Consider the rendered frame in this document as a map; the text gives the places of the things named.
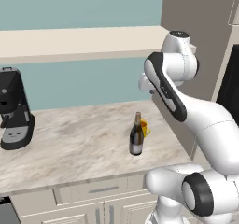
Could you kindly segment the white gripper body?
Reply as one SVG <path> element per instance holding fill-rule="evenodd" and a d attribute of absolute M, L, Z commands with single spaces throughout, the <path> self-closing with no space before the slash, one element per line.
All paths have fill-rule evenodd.
<path fill-rule="evenodd" d="M 141 91 L 150 91 L 155 90 L 154 86 L 151 84 L 151 82 L 148 80 L 147 76 L 145 74 L 142 74 L 138 81 L 138 88 Z"/>

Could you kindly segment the beige cupboard door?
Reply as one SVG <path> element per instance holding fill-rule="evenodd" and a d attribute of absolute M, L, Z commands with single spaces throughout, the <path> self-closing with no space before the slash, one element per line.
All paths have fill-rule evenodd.
<path fill-rule="evenodd" d="M 20 217 L 21 224 L 96 224 L 95 209 L 100 209 L 101 224 L 105 224 L 103 203 L 63 208 Z"/>
<path fill-rule="evenodd" d="M 114 206 L 114 224 L 145 224 L 156 202 L 157 196 L 150 193 L 105 201 L 105 224 L 109 224 L 109 205 Z"/>

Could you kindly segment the dark wine bottle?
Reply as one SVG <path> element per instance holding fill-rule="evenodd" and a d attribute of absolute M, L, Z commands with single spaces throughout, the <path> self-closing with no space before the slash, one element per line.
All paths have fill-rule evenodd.
<path fill-rule="evenodd" d="M 130 153 L 132 155 L 140 155 L 143 149 L 144 133 L 141 127 L 141 113 L 135 114 L 134 126 L 130 133 Z"/>

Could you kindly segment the black built-in appliance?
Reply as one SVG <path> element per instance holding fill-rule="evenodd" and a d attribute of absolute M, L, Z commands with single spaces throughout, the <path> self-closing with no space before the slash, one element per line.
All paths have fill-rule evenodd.
<path fill-rule="evenodd" d="M 232 47 L 217 102 L 231 113 L 239 126 L 239 44 Z"/>

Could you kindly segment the tall beige cupboard unit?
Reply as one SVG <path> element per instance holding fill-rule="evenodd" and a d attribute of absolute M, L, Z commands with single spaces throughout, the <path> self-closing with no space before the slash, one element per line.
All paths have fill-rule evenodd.
<path fill-rule="evenodd" d="M 161 26 L 190 35 L 200 68 L 179 89 L 188 96 L 215 102 L 232 47 L 239 44 L 239 0 L 163 0 Z"/>

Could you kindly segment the beige drawer front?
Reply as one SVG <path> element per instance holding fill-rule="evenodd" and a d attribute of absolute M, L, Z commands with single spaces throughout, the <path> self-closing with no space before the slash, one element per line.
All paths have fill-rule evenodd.
<path fill-rule="evenodd" d="M 118 189 L 98 193 L 89 193 L 89 190 L 91 189 L 101 189 L 116 185 L 119 186 Z M 99 182 L 91 182 L 86 184 L 58 188 L 53 191 L 53 195 L 57 204 L 69 204 L 83 202 L 96 198 L 102 198 L 106 196 L 129 193 L 142 190 L 143 188 L 144 175 L 131 175 L 116 179 L 108 179 Z"/>

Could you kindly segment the black coffee machine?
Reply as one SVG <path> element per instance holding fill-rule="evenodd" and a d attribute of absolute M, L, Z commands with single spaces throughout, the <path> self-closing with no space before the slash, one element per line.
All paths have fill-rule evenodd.
<path fill-rule="evenodd" d="M 15 67 L 0 68 L 0 117 L 2 149 L 20 149 L 31 142 L 35 116 L 28 105 L 21 72 Z"/>

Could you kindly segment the dark grey appliance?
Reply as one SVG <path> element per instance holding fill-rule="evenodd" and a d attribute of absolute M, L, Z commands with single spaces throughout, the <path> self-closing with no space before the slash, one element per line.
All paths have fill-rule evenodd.
<path fill-rule="evenodd" d="M 0 197 L 0 224 L 21 224 L 9 197 Z"/>

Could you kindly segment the beige wall shelf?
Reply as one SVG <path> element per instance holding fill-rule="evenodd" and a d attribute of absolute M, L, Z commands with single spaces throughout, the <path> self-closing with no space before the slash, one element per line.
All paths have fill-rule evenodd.
<path fill-rule="evenodd" d="M 167 34 L 161 26 L 0 31 L 0 64 L 146 57 Z"/>

